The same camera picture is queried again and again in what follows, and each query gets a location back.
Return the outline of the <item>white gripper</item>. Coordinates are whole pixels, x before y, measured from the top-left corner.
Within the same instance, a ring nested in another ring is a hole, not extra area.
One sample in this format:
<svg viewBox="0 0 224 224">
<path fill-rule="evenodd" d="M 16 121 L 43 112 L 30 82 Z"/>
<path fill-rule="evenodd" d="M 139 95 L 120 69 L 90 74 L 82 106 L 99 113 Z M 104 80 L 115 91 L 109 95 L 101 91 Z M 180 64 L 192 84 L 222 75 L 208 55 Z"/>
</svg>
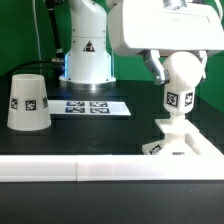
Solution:
<svg viewBox="0 0 224 224">
<path fill-rule="evenodd" d="M 197 51 L 203 68 L 201 80 L 205 80 L 207 54 L 224 50 L 224 29 L 216 11 L 208 5 L 189 3 L 173 10 L 164 7 L 163 0 L 121 0 L 108 14 L 108 33 L 118 55 L 137 55 L 145 50 L 144 65 L 156 85 L 170 81 L 160 55 Z"/>
</svg>

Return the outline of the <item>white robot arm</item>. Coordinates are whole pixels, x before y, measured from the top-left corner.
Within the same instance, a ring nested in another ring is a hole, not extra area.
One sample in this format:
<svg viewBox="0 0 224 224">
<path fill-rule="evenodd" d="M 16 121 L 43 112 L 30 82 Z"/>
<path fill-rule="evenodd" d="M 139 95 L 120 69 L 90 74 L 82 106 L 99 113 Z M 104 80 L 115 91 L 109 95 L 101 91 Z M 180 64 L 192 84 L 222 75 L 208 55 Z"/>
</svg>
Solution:
<svg viewBox="0 0 224 224">
<path fill-rule="evenodd" d="M 73 88 L 113 83 L 110 46 L 120 56 L 141 55 L 158 85 L 169 80 L 159 59 L 193 53 L 202 63 L 224 50 L 224 28 L 209 5 L 187 0 L 68 0 L 71 48 L 61 83 Z"/>
</svg>

